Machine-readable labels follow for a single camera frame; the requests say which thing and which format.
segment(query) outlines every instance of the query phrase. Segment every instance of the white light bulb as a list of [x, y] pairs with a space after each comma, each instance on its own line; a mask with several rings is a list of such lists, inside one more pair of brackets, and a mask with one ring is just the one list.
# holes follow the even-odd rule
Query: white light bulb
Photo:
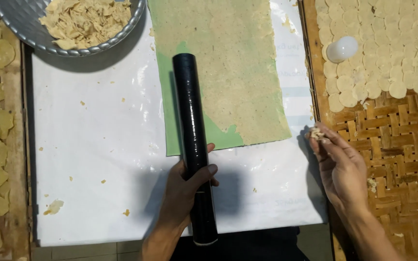
[[358, 44], [356, 39], [345, 36], [331, 43], [327, 48], [327, 57], [331, 62], [340, 63], [356, 54]]

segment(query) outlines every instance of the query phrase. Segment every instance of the hand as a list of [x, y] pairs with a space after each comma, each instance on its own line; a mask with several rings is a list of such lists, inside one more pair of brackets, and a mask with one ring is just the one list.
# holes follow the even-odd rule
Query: hand
[[[213, 143], [208, 144], [208, 152], [214, 148]], [[185, 171], [183, 160], [170, 170], [156, 227], [178, 229], [183, 232], [183, 229], [190, 223], [189, 212], [193, 207], [197, 189], [209, 180], [213, 186], [219, 185], [213, 177], [217, 172], [215, 164], [200, 169], [188, 181], [182, 178]]]
[[328, 199], [339, 214], [368, 211], [367, 166], [363, 157], [325, 124], [317, 122], [316, 127], [325, 138], [317, 141], [308, 134], [306, 138], [317, 156]]

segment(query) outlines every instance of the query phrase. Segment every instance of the right hand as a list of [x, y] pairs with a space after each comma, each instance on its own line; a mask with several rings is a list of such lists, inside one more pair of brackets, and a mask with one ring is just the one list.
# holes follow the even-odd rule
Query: right hand
[[368, 211], [367, 166], [361, 154], [338, 133], [317, 122], [324, 139], [306, 135], [319, 162], [327, 197], [338, 212], [347, 216], [352, 212]]

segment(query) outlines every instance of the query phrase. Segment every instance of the dark clothing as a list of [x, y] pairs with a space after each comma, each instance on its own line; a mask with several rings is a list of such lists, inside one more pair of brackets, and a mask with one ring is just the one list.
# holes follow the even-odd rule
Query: dark clothing
[[309, 261], [296, 246], [298, 227], [219, 234], [211, 246], [196, 246], [191, 236], [180, 238], [171, 261]]

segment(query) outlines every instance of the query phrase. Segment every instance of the bowl rim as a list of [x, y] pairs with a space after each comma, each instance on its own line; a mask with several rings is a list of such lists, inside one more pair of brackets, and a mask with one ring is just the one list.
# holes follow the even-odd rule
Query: bowl rim
[[92, 54], [96, 54], [102, 51], [105, 51], [114, 45], [118, 44], [122, 41], [132, 30], [135, 28], [136, 24], [141, 18], [143, 14], [144, 8], [146, 7], [146, 0], [138, 0], [138, 6], [135, 12], [132, 14], [130, 20], [128, 21], [127, 25], [122, 28], [120, 32], [118, 32], [114, 37], [108, 39], [104, 43], [100, 43], [96, 46], [91, 46], [86, 49], [78, 49], [78, 50], [64, 50], [60, 47], [50, 47], [45, 46], [43, 44], [37, 44], [33, 39], [30, 39], [26, 35], [18, 33], [17, 28], [13, 27], [11, 22], [7, 19], [6, 15], [4, 14], [3, 10], [0, 8], [0, 18], [4, 22], [4, 24], [24, 43], [28, 44], [29, 46], [46, 51], [48, 53], [64, 56], [64, 57], [80, 57], [80, 56], [88, 56]]

